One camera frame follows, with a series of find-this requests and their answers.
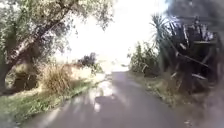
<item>bush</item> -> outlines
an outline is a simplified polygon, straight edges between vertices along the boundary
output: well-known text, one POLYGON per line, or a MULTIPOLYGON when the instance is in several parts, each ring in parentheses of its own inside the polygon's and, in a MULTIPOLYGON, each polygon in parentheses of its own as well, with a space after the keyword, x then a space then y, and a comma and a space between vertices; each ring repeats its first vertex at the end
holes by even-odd
POLYGON ((102 68, 99 63, 96 62, 96 54, 90 53, 90 55, 85 55, 82 59, 78 60, 81 67, 91 68, 92 73, 102 72, 102 68))
POLYGON ((62 93, 71 88, 72 80, 63 64, 44 64, 39 66, 39 84, 51 93, 62 93))
POLYGON ((157 56, 153 52, 153 47, 148 43, 137 44, 133 54, 129 54, 131 58, 130 68, 134 72, 144 73, 145 76, 156 76, 159 74, 159 66, 157 56))
POLYGON ((163 71, 170 70, 172 78, 181 81, 180 89, 201 92, 217 80, 218 35, 208 30, 198 18, 190 22, 168 21, 154 15, 155 43, 163 71))

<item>green grass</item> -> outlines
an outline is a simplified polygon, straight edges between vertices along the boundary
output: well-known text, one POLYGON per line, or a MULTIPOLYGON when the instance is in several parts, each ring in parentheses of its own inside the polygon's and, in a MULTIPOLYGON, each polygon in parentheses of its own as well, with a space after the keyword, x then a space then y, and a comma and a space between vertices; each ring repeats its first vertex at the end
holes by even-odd
POLYGON ((188 96, 180 94, 174 88, 170 88, 168 82, 162 77, 145 78, 142 74, 133 72, 130 72, 129 75, 136 82, 143 85, 147 91, 163 100, 170 107, 177 107, 190 102, 188 96))
POLYGON ((33 116, 57 107, 63 101, 86 92, 91 87, 91 82, 80 81, 74 88, 62 94, 34 93, 16 94, 14 96, 0 97, 0 116, 13 117, 13 121, 18 124, 24 123, 33 116))

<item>bright sky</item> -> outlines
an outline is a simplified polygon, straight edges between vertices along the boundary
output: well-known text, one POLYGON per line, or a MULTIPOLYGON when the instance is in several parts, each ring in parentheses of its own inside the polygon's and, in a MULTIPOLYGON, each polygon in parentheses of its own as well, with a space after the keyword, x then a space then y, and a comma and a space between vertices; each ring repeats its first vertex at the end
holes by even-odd
POLYGON ((108 58, 125 59, 128 49, 136 42, 149 40, 151 15, 166 8, 164 0, 117 0, 114 22, 105 31, 93 18, 89 18, 86 24, 78 22, 78 35, 73 31, 68 38, 72 51, 63 56, 70 60, 96 52, 108 58))

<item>paved road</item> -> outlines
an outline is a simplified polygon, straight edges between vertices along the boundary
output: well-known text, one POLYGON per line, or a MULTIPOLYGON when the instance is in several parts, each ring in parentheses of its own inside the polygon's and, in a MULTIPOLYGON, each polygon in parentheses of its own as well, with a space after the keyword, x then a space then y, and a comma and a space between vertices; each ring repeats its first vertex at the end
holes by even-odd
POLYGON ((112 72, 99 89, 36 117, 28 128, 184 128, 180 118, 125 72, 112 72))

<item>path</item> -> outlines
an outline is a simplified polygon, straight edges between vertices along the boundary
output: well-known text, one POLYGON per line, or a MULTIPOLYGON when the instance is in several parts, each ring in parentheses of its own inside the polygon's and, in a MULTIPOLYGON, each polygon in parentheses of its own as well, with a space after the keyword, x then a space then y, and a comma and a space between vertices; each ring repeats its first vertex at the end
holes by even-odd
POLYGON ((27 128, 183 128, 174 112, 125 72, 112 72, 88 94, 36 117, 27 128))

